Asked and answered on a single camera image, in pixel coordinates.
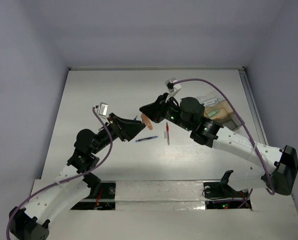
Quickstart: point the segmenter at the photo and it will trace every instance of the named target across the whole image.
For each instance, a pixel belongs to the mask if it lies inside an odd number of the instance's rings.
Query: green object
[[[215,115],[217,115],[218,113],[220,112],[220,109],[217,109],[217,110],[214,110],[212,112],[209,112],[207,115],[208,115],[208,118],[212,118],[214,117]]]

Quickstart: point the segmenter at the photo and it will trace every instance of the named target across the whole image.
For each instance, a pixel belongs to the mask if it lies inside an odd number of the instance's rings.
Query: white wall
[[[31,7],[0,0],[0,240],[41,175],[68,73]]]
[[[298,154],[298,0],[286,1],[247,74],[269,143]],[[298,176],[293,196],[298,210]]]
[[[70,67],[245,66],[284,0],[32,0]]]

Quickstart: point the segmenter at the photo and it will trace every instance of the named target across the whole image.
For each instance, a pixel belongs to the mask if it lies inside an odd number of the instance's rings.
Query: red pen
[[[170,138],[169,138],[169,125],[168,122],[165,123],[165,128],[167,130],[167,142],[168,142],[168,146],[170,145]]]

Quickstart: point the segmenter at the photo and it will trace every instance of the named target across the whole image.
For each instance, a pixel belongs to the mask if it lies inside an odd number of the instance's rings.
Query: white table
[[[58,174],[71,157],[77,133],[89,128],[95,133],[100,123],[92,106],[109,104],[109,112],[132,119],[140,116],[139,107],[152,103],[167,91],[164,82],[203,78],[217,85],[232,101],[251,134],[258,134],[237,70],[120,70],[70,71],[63,92],[41,180],[34,190]],[[213,89],[201,82],[183,83],[176,96],[197,97]],[[145,129],[137,138],[159,136],[135,143],[116,140],[110,157],[94,174],[103,181],[214,180],[226,170],[233,178],[244,176],[253,167],[227,153],[200,146],[188,132],[170,124],[170,142],[163,137],[165,123]],[[242,129],[239,134],[245,135]],[[108,148],[97,154],[100,159]],[[69,211],[50,229],[49,240],[62,239],[297,239],[298,214],[291,196],[270,196],[257,189],[251,196],[253,211],[179,210],[179,211]]]

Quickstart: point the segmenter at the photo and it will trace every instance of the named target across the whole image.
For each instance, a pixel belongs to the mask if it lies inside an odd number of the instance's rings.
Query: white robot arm
[[[169,88],[173,83],[167,82]],[[298,172],[296,150],[291,146],[284,149],[256,143],[264,165],[259,161],[256,148],[249,139],[229,130],[222,124],[204,117],[205,107],[193,97],[183,98],[181,103],[174,99],[173,91],[160,95],[140,111],[155,123],[164,119],[176,124],[190,133],[196,143],[233,154],[241,160],[265,167],[277,194],[290,195]],[[120,138],[130,141],[145,128],[141,121],[122,119],[109,114],[106,125],[112,140]],[[89,129],[80,131],[74,144],[73,156],[54,180],[55,186],[36,195],[20,210],[15,207],[10,216],[10,232],[19,240],[45,240],[49,235],[49,224],[62,212],[68,211],[80,200],[89,195],[99,194],[101,180],[92,173],[68,182],[70,177],[87,172],[96,166],[99,159],[94,156],[111,143],[108,132],[102,129],[95,134]],[[251,174],[243,180],[230,180],[232,170],[224,173],[220,181],[205,185],[205,194],[210,197],[229,198],[233,193],[250,188],[269,188],[270,181],[261,172]]]

